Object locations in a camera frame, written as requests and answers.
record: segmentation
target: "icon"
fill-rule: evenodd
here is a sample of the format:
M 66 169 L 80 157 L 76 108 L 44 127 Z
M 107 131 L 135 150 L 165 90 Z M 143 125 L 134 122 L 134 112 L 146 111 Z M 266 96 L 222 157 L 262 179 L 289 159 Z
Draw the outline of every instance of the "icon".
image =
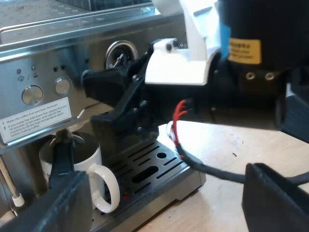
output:
M 19 76 L 19 77 L 18 77 L 18 80 L 19 80 L 20 82 L 22 82 L 24 79 L 25 79 L 24 76 Z

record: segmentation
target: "black cable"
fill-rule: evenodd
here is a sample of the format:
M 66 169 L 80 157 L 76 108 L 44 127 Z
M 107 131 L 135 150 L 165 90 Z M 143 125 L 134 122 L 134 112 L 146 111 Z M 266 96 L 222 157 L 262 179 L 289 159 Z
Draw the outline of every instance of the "black cable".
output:
M 303 185 L 309 183 L 309 172 L 287 178 L 295 185 Z
M 195 156 L 188 154 L 185 152 L 185 150 L 182 148 L 182 146 L 179 144 L 176 146 L 176 149 L 179 153 L 179 155 L 182 157 L 182 160 L 188 164 L 191 168 L 200 171 L 202 173 L 206 173 L 209 175 L 213 175 L 219 179 L 222 180 L 229 180 L 237 183 L 243 184 L 245 182 L 245 176 L 241 174 L 231 173 L 222 171 L 217 168 L 213 168 L 210 166 L 207 166 L 203 164 L 199 159 L 197 159 Z

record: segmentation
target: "white mug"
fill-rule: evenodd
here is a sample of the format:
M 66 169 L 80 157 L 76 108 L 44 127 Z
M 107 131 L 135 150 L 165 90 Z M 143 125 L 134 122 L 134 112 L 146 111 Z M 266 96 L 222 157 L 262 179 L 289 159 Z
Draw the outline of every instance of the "white mug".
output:
M 99 142 L 94 136 L 81 133 L 85 143 L 75 144 L 74 170 L 86 171 L 89 175 L 90 191 L 93 209 L 98 208 L 101 212 L 110 213 L 117 208 L 120 201 L 120 190 L 115 175 L 105 166 L 102 166 L 101 149 Z M 52 170 L 53 155 L 49 140 L 40 150 L 40 161 L 44 178 L 48 179 Z M 104 200 L 104 182 L 111 194 L 111 204 Z

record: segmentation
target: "button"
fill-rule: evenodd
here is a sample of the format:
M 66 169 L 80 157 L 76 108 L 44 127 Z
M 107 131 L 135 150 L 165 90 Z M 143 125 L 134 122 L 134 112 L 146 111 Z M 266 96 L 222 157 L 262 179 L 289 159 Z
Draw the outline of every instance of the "button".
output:
M 67 94 L 71 89 L 71 83 L 69 80 L 64 78 L 58 78 L 56 80 L 55 90 L 57 94 Z
M 29 86 L 22 93 L 22 99 L 27 105 L 35 105 L 43 98 L 43 91 L 38 86 Z

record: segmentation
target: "white bracket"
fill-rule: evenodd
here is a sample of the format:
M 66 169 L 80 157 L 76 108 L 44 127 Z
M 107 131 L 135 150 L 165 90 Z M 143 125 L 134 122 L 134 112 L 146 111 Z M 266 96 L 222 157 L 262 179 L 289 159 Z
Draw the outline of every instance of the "white bracket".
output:
M 155 6 L 163 1 L 154 0 Z M 169 1 L 164 2 L 166 9 Z M 220 48 L 219 16 L 205 0 L 179 0 L 183 9 L 188 49 L 179 49 L 175 38 L 154 45 L 145 83 L 161 85 L 205 85 L 214 53 Z

